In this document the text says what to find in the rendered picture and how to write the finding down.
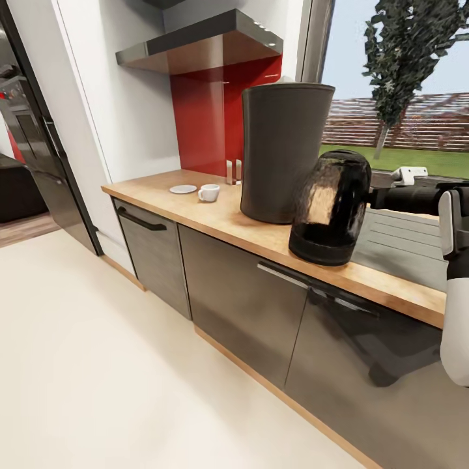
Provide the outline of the coffee cup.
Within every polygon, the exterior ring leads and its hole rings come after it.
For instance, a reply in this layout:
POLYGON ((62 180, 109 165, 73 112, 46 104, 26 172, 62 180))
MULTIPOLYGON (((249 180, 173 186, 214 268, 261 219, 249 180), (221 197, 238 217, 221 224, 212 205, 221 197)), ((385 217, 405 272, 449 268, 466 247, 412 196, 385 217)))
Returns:
POLYGON ((219 196, 220 188, 215 184, 207 184, 201 186, 201 189, 198 192, 198 197, 202 201, 213 202, 219 196))

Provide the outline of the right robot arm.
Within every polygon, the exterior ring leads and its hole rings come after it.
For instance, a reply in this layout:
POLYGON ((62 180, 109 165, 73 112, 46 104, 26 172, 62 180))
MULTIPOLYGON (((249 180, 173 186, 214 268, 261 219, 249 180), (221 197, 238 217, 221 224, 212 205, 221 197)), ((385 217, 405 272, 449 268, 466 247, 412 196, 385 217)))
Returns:
POLYGON ((452 381, 469 387, 469 180, 413 185, 427 176, 426 167, 400 167, 391 173, 389 188, 368 193, 367 204, 439 217, 443 259, 449 262, 440 357, 452 381))

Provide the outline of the electric kettle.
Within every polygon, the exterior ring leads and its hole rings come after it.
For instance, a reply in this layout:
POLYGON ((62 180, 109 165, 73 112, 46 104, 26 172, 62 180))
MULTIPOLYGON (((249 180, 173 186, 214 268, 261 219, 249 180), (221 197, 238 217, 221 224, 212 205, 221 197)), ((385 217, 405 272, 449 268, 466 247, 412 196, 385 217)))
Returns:
POLYGON ((368 205, 371 171, 365 157, 353 150, 319 156, 294 211, 292 253, 323 266, 350 262, 368 205))

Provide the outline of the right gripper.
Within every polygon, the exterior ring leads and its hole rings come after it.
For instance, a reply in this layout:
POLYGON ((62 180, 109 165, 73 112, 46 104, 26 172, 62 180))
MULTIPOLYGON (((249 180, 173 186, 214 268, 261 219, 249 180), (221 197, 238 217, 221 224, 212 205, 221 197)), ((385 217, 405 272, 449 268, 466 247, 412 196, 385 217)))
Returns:
POLYGON ((385 209, 393 212, 412 214, 412 199, 416 191, 423 186, 397 186, 393 188, 373 188, 368 193, 367 204, 370 209, 385 209))

